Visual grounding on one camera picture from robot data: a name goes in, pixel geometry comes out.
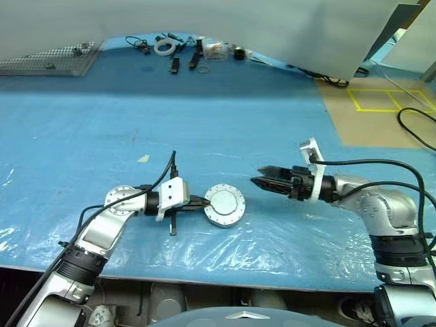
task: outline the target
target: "metal disc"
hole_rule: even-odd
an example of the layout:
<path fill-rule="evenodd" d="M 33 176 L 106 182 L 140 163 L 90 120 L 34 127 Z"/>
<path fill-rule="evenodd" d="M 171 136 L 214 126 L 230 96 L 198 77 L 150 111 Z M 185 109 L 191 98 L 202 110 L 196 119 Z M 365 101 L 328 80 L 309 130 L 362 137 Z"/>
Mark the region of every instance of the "metal disc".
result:
<path fill-rule="evenodd" d="M 235 187 L 227 184 L 212 186 L 204 196 L 211 205 L 204 208 L 204 213 L 211 223 L 227 228 L 237 223 L 245 211 L 245 199 Z"/>

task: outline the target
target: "tape roll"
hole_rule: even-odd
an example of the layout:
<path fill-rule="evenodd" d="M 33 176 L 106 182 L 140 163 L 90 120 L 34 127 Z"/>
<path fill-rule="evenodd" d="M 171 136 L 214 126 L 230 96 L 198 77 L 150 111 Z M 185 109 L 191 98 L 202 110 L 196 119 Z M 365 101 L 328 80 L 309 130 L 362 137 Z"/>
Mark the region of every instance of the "tape roll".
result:
<path fill-rule="evenodd" d="M 165 51 L 160 51 L 159 48 L 163 45 L 170 45 L 171 48 Z M 162 39 L 155 43 L 155 53 L 159 56 L 169 56 L 176 50 L 176 42 L 171 39 Z"/>

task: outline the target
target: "blue mat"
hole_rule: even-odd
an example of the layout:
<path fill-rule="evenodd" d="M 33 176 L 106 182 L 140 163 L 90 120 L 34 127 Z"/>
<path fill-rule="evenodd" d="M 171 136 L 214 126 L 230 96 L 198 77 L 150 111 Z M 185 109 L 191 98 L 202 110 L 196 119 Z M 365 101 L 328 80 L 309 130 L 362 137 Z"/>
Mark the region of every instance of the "blue mat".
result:
<path fill-rule="evenodd" d="M 436 156 L 418 149 L 344 147 L 315 83 L 303 74 L 234 60 L 209 74 L 109 43 L 83 78 L 0 77 L 0 266 L 44 270 L 69 240 L 81 210 L 118 185 L 152 183 L 177 150 L 180 175 L 203 196 L 217 183 L 246 198 L 238 225 L 204 214 L 133 217 L 103 274 L 305 290 L 370 291 L 379 281 L 363 223 L 325 203 L 290 201 L 250 182 L 257 167 L 303 165 L 315 136 L 325 159 L 406 161 L 436 193 Z M 138 159 L 150 155 L 148 162 Z M 400 168 L 329 168 L 416 184 Z M 416 199 L 416 195 L 406 191 Z M 426 206 L 426 228 L 435 230 Z"/>

